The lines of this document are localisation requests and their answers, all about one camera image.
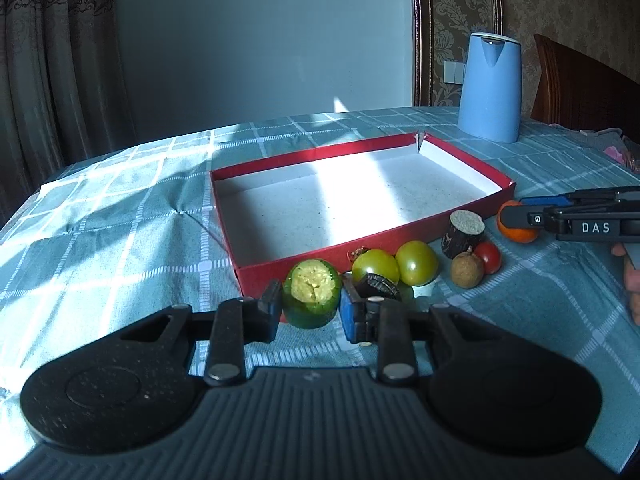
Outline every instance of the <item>patterned wallpaper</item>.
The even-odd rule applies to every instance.
[[[535,33],[640,82],[640,0],[502,0],[504,33],[522,43],[522,112],[540,80]]]
[[[472,32],[495,32],[494,0],[432,0],[433,105],[458,106],[462,86],[442,81],[445,60],[466,61]]]

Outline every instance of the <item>kettle spout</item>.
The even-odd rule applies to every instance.
[[[487,65],[492,68],[498,62],[500,53],[504,48],[504,41],[494,40],[492,38],[482,38],[482,51],[484,52],[484,60]]]

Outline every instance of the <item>cardboard box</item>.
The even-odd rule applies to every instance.
[[[449,215],[483,218],[513,197],[515,183],[429,134],[400,134],[287,153],[211,172],[226,246],[245,296],[259,297],[299,261],[351,269],[359,247],[391,254],[430,242]]]

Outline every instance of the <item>wall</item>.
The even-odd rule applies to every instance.
[[[433,105],[458,106],[461,85],[443,82],[444,61],[466,62],[472,32],[498,32],[494,0],[431,0],[433,5]]]
[[[640,82],[640,0],[502,0],[504,30],[522,43],[522,111],[540,80],[535,33],[600,60]]]
[[[115,0],[143,140],[243,121],[409,106],[412,0]]]

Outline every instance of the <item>wooden chair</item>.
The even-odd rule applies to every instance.
[[[545,36],[534,37],[542,76],[532,119],[572,130],[620,128],[640,142],[640,84]]]

